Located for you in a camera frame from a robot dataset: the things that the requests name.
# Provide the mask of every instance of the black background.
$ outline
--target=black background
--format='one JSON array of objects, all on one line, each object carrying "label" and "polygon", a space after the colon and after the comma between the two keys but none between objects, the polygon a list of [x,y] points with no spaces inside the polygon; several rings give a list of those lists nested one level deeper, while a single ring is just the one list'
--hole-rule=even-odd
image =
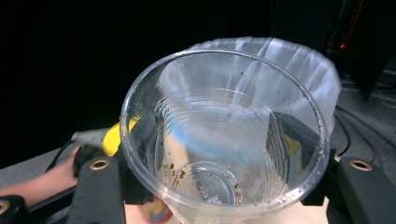
[{"label": "black background", "polygon": [[118,122],[134,79],[161,57],[268,36],[271,2],[2,2],[0,168]]}]

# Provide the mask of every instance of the plastic cup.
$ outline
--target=plastic cup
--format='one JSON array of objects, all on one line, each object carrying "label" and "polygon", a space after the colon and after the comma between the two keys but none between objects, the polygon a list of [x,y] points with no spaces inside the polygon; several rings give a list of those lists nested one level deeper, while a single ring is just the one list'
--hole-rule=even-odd
[{"label": "plastic cup", "polygon": [[223,49],[148,67],[127,93],[120,132],[132,172],[181,223],[263,219],[303,199],[330,154],[323,118],[295,77]]}]

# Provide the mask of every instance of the cup rim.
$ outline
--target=cup rim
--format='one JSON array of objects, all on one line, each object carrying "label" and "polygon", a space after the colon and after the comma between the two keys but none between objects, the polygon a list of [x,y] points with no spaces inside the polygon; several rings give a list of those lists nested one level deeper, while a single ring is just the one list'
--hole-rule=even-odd
[{"label": "cup rim", "polygon": [[[205,53],[223,53],[223,54],[232,54],[241,57],[249,57],[253,61],[257,61],[260,63],[264,63],[266,65],[271,66],[273,69],[278,70],[283,76],[292,81],[301,92],[304,93],[304,97],[307,99],[308,103],[311,105],[315,117],[318,122],[318,136],[320,139],[320,150],[316,151],[318,153],[317,160],[315,161],[316,165],[311,173],[307,176],[307,178],[296,188],[290,189],[287,193],[285,193],[282,197],[276,198],[271,202],[261,202],[261,203],[252,203],[252,204],[241,204],[241,205],[218,205],[212,203],[202,203],[193,198],[186,197],[176,192],[175,190],[165,186],[161,183],[154,175],[150,174],[149,171],[145,168],[143,162],[139,159],[139,155],[135,154],[132,150],[132,146],[128,140],[128,125],[129,125],[129,115],[128,110],[130,106],[133,106],[133,102],[130,101],[131,96],[134,95],[136,90],[138,90],[139,84],[142,82],[143,78],[146,77],[153,69],[158,67],[159,65],[169,63],[171,61],[176,60],[177,58],[184,58],[191,55],[196,54],[205,54]],[[253,54],[230,50],[230,49],[194,49],[194,50],[183,50],[180,52],[176,52],[165,56],[158,60],[155,63],[152,63],[149,67],[147,67],[134,81],[131,88],[128,90],[127,95],[125,97],[124,103],[122,105],[121,114],[120,114],[120,138],[122,144],[122,150],[125,155],[125,160],[127,160],[128,165],[137,179],[145,186],[149,191],[153,194],[161,198],[163,201],[168,203],[170,206],[188,206],[193,210],[202,210],[205,211],[209,216],[224,216],[224,207],[226,207],[228,213],[228,218],[241,218],[241,217],[261,217],[265,214],[272,213],[283,208],[289,207],[292,204],[299,202],[303,199],[307,194],[309,194],[315,186],[318,184],[320,179],[323,177],[329,159],[330,159],[330,148],[329,148],[329,136],[327,134],[327,128],[325,124],[325,120],[321,115],[319,107],[315,102],[313,96],[309,92],[309,90],[290,72],[286,69],[278,66],[275,63],[272,63],[262,57],[258,57]]]}]

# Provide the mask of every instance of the transparent container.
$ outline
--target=transparent container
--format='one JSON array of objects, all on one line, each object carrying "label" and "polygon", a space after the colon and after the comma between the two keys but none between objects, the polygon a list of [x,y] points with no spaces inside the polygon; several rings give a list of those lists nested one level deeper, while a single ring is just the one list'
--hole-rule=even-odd
[{"label": "transparent container", "polygon": [[306,196],[330,156],[309,91],[278,65],[227,49],[148,67],[127,93],[120,132],[131,170],[180,223],[263,219]]}]

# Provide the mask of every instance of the yellow object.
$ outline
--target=yellow object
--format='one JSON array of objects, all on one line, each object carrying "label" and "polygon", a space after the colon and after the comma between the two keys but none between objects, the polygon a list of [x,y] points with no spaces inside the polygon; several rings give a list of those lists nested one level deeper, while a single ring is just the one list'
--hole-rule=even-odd
[{"label": "yellow object", "polygon": [[[136,122],[139,118],[133,118],[129,121],[129,128],[132,130]],[[121,143],[120,138],[120,123],[116,123],[111,127],[105,135],[103,139],[103,151],[107,154],[107,156],[114,156],[117,150],[119,149],[119,145]]]}]

